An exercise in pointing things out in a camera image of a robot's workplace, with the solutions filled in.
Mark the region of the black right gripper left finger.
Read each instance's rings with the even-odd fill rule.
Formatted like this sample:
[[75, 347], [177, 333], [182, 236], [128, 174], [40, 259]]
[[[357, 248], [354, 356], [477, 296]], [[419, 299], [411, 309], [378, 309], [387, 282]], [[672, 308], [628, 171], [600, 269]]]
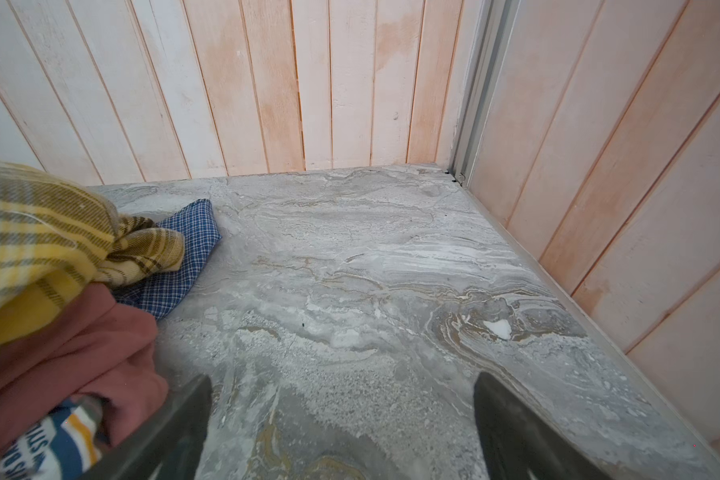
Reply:
[[212, 409], [212, 382], [194, 377], [160, 409], [81, 475], [83, 479], [193, 479]]

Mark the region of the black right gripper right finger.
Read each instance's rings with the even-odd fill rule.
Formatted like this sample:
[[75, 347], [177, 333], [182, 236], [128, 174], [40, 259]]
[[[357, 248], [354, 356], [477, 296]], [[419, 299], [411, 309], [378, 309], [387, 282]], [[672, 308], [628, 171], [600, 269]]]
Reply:
[[609, 477], [491, 373], [478, 375], [473, 403], [491, 479]]

